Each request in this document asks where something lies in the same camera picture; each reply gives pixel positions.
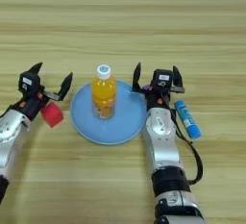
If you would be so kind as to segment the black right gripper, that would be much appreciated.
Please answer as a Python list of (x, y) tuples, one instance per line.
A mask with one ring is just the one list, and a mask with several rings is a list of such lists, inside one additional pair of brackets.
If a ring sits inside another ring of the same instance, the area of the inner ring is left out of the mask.
[[(139, 62), (135, 68), (133, 76), (132, 91), (142, 92), (144, 94), (147, 110), (152, 108), (164, 108), (170, 109), (170, 99), (171, 99), (171, 87), (153, 89), (150, 85), (146, 85), (143, 88), (139, 85), (139, 78), (141, 73), (141, 63)], [(175, 90), (180, 93), (185, 92), (183, 86), (183, 79), (179, 69), (173, 66), (173, 85)]]

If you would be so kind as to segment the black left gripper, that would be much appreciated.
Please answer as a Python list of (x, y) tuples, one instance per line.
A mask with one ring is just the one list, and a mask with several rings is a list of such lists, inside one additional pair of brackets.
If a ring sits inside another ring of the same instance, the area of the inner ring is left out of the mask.
[[(41, 62), (36, 63), (28, 70), (28, 73), (37, 75), (41, 67)], [(24, 95), (18, 102), (10, 105), (10, 109), (20, 112), (28, 117), (30, 121), (33, 121), (50, 100), (62, 101), (64, 99), (70, 90), (72, 79), (73, 73), (68, 74), (61, 83), (61, 89), (58, 93), (47, 91), (44, 87), (41, 87), (37, 93), (31, 96)]]

